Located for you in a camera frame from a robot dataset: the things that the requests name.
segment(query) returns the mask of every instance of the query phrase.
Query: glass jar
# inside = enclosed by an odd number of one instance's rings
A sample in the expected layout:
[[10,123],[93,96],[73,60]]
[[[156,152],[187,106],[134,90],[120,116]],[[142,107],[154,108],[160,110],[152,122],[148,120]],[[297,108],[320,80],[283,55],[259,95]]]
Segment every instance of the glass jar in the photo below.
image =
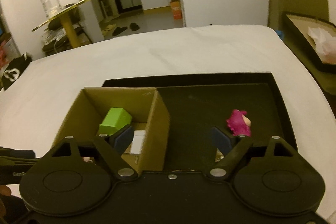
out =
[[59,0],[41,0],[47,18],[52,18],[62,10]]

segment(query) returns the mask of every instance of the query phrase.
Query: bed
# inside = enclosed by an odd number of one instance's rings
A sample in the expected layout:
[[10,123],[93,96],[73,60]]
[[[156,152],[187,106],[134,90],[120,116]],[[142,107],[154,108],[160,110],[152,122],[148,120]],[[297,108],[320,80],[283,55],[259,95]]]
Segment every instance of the bed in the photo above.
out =
[[78,92],[106,79],[269,71],[282,93],[300,154],[325,180],[317,213],[328,218],[336,209],[336,120],[310,73],[264,26],[141,33],[36,60],[0,92],[0,145],[31,149],[42,157]]

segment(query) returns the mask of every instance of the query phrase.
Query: green block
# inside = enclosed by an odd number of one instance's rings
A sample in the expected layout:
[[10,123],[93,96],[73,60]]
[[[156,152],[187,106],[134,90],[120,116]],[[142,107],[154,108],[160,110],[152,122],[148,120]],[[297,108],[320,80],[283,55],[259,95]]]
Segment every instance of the green block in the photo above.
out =
[[123,108],[112,107],[99,125],[98,135],[113,135],[125,125],[130,124],[132,116]]

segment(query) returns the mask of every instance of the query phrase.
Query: orange box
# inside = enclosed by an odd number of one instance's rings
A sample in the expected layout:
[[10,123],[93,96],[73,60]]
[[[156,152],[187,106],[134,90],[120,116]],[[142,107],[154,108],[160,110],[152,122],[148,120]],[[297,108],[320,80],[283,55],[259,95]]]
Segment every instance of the orange box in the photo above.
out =
[[182,19],[182,10],[179,0],[171,0],[170,7],[174,15],[174,19]]

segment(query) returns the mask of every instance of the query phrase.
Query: white block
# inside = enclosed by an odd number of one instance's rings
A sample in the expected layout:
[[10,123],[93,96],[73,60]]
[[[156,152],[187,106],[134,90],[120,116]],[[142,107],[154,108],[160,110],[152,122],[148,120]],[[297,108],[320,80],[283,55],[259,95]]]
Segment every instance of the white block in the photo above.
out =
[[143,140],[145,139],[146,130],[135,130],[130,154],[141,154]]

